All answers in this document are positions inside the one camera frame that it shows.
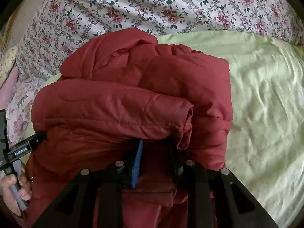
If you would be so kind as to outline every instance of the pink fabric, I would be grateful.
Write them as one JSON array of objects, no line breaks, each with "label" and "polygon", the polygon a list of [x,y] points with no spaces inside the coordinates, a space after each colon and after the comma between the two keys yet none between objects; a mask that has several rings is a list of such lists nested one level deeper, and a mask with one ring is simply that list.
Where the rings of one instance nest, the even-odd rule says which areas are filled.
[{"label": "pink fabric", "polygon": [[0,88],[0,110],[6,109],[14,96],[14,87],[18,79],[18,69],[13,67],[7,80]]}]

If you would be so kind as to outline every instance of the bed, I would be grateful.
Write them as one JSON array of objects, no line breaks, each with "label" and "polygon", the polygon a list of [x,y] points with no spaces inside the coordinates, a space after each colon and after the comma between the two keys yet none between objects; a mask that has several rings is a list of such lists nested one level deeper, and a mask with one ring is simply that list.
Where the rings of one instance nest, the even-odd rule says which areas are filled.
[{"label": "bed", "polygon": [[[304,204],[299,133],[304,25],[286,0],[45,0],[15,56],[18,88],[6,109],[10,141],[24,136],[35,95],[58,74],[65,58],[93,37],[129,27],[229,61],[234,122],[227,165],[279,227],[288,227]],[[280,113],[281,119],[275,116]],[[283,118],[290,123],[282,125]],[[280,133],[286,137],[279,139]],[[275,153],[277,161],[271,158]],[[285,195],[283,188],[291,194]]]}]

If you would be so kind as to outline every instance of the black device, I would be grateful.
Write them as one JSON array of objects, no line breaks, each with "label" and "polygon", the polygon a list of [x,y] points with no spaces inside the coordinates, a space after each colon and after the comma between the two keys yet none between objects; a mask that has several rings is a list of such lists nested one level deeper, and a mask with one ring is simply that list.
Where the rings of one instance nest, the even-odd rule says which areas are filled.
[{"label": "black device", "polygon": [[[169,147],[171,173],[177,188],[188,189],[187,228],[213,228],[210,191],[213,192],[218,228],[278,228],[266,210],[226,168],[205,169],[178,150]],[[33,228],[91,228],[97,189],[101,188],[98,228],[123,228],[122,189],[136,186],[142,141],[135,151],[104,170],[83,169],[42,213]]]},{"label": "black device", "polygon": [[18,190],[21,188],[19,183],[19,177],[21,175],[21,160],[20,158],[32,151],[37,145],[39,145],[44,139],[46,139],[45,133],[37,133],[19,143],[13,147],[9,147],[6,131],[6,112],[0,111],[0,171],[3,170],[6,175],[15,174],[17,176],[17,183],[10,188],[21,210],[25,210],[29,202],[24,201],[18,196]]}]

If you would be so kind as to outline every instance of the gray handle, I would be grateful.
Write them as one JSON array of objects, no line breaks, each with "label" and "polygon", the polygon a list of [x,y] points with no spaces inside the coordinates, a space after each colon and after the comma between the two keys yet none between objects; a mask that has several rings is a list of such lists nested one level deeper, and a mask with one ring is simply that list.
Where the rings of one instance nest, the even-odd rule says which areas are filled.
[{"label": "gray handle", "polygon": [[22,200],[22,198],[18,195],[18,190],[21,188],[21,185],[19,183],[19,178],[20,178],[21,173],[22,173],[21,163],[22,163],[21,160],[16,160],[13,163],[14,171],[10,167],[11,172],[9,172],[10,171],[9,169],[6,169],[5,173],[6,174],[14,174],[14,173],[16,173],[17,183],[14,184],[14,185],[11,185],[10,189],[11,189],[11,191],[12,191],[12,193],[13,193],[13,195],[14,195],[17,203],[18,203],[18,206],[19,206],[20,210],[24,211],[29,206],[29,201]]}]

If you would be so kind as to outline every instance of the blue gripper pad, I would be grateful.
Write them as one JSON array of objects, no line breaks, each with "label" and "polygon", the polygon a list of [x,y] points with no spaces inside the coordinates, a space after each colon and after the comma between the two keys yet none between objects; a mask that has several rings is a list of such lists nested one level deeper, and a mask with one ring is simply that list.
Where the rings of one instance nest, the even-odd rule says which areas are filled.
[{"label": "blue gripper pad", "polygon": [[136,156],[135,156],[134,165],[132,167],[132,182],[131,182],[132,188],[135,188],[135,186],[136,186],[136,184],[138,182],[139,169],[140,169],[140,161],[141,161],[141,156],[143,154],[142,150],[143,150],[143,140],[141,139],[139,141],[137,153],[136,153]]}]

